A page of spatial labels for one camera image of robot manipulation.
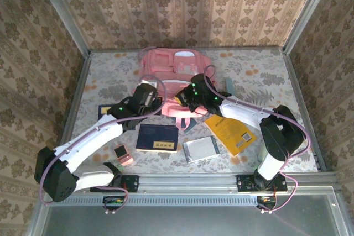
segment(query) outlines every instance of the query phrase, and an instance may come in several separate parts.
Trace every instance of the pink cable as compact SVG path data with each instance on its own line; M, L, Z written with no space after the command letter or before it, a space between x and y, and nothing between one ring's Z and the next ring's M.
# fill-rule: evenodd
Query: pink cable
M251 104L251 103L246 103L246 102L241 102L241 101L235 101L234 99L226 98L226 97L224 97L223 95L221 95L220 93L218 93L217 91L215 91L215 90L210 86L210 84L208 83L208 81L207 81L207 79L206 79L206 71L207 71L207 69L208 69L209 67L213 67L213 68L214 68L214 72L215 72L215 66L214 66L214 65L209 65L209 66L207 66L207 67L204 69L204 81L205 81L205 83L206 83L206 86L207 86L215 95L217 95L217 96L219 96L220 98L225 99L225 100L227 100L227 101L233 102L233 103L235 103L235 104L239 104L239 105L242 105L242 106L251 108L251 109L255 109L255 110L259 111L259 112L269 113L269 114L274 115L274 116L276 116L276 117L278 117L278 118L284 119L284 120L286 120L286 121L288 121L288 122L294 124L294 125L297 126L298 128L300 128L301 131L305 134L305 139L308 140L308 143L307 143L306 147L305 147L303 150L301 150L301 151L299 151L299 152L297 152L297 153L291 155L290 157L288 157L288 159L285 161L284 165L280 168L279 173L280 173L281 175L283 175L284 177L293 180L293 181L295 182L295 187L294 187L293 191L291 192L290 196L288 197L288 199L287 199L283 204L281 204L279 207L276 207L276 208L274 208L274 209L271 210L271 211L277 211L277 210L283 208L283 207L291 200L291 198L294 196L295 191L298 189L298 186L299 186L299 184L298 184L298 182L297 182L297 180L296 180L295 178L293 178L293 177L291 177L291 176L289 176L289 175L284 174L283 172L281 172L281 170L284 169L284 167L287 165L287 163L288 163L288 161L289 161L290 159L292 159L292 158L294 158L294 157L296 157L296 156L299 156L299 155L301 155L301 154L303 154L303 153L305 153L305 152L308 151L308 149L311 147L311 138L310 138L310 135L309 135L309 133L306 131L306 129L305 129L301 124L299 124L298 122L296 122L296 121L290 119L289 117L286 117L286 116L284 116L284 115L282 115L282 114L279 114L279 113L275 113L275 112L269 111L269 110L267 110L267 109L264 109L264 108L262 108L262 107L253 105L253 104Z
M111 125L111 124L115 124L115 123L120 123L120 122L125 122L125 121L130 121L130 120L139 120L139 119L143 119L143 118L148 118L150 116L153 116L154 114L158 113L159 111L161 111L162 107L165 105L166 99L167 99L167 91L166 91L166 87L165 84L157 77L153 76L153 75L149 75L146 74L144 76L142 76L140 78L140 81L145 78L145 77L151 77L154 78L155 80L157 80L161 85L162 88L164 89L164 93L165 93L165 97L164 100L161 104L161 106L154 112L146 114L144 116L136 116L136 117L128 117L128 118L122 118L122 119L117 119L117 120L113 120L107 123L103 123L100 126L98 126L97 128L87 132L86 134L84 134L82 137L80 137L77 141L73 142L70 146L68 146L65 150L63 150L58 156L56 156L49 164L48 166L45 168L42 177L40 178L40 182L39 182L39 200L41 201L41 203L43 203L44 205L48 206L49 204L51 204L53 201L45 201L44 200L44 196L43 196L43 184L44 184L44 180L46 178L46 176L48 175L48 172L50 170L50 168L54 165L54 163L59 160L64 154L70 152L70 150L72 150L77 144L79 144L81 141L85 140L87 137L89 137L90 135L92 135L93 133L101 130L102 128Z

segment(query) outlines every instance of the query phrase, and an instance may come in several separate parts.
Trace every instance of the yellow book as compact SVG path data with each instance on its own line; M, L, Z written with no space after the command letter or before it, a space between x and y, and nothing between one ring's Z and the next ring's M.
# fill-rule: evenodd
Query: yellow book
M213 115L205 124L223 145L235 156L251 145L256 136L242 122Z

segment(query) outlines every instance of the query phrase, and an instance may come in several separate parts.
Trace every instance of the navy book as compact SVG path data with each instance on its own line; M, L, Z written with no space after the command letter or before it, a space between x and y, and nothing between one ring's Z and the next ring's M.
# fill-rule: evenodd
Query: navy book
M141 124L137 150L176 152L178 128L174 125Z
M102 105L99 105L99 107L98 107L98 120L100 120L104 114L107 114L107 111L109 109L111 109L111 107L113 105L114 104L102 104Z

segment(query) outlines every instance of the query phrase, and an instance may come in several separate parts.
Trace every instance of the glass panel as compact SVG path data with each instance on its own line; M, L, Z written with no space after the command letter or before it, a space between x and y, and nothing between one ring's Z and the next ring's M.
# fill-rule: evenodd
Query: glass panel
M326 195L295 196L283 209L255 207L52 207L43 235L339 235Z

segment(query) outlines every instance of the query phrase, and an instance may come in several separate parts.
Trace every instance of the patterned wallpaper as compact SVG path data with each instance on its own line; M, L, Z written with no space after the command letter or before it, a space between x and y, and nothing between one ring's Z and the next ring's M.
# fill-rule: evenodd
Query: patterned wallpaper
M90 49L281 46L306 0L64 0Z
M354 218L354 0L321 0L290 53L329 170Z
M0 235L22 235L39 149L64 127L82 56L49 0L0 0Z

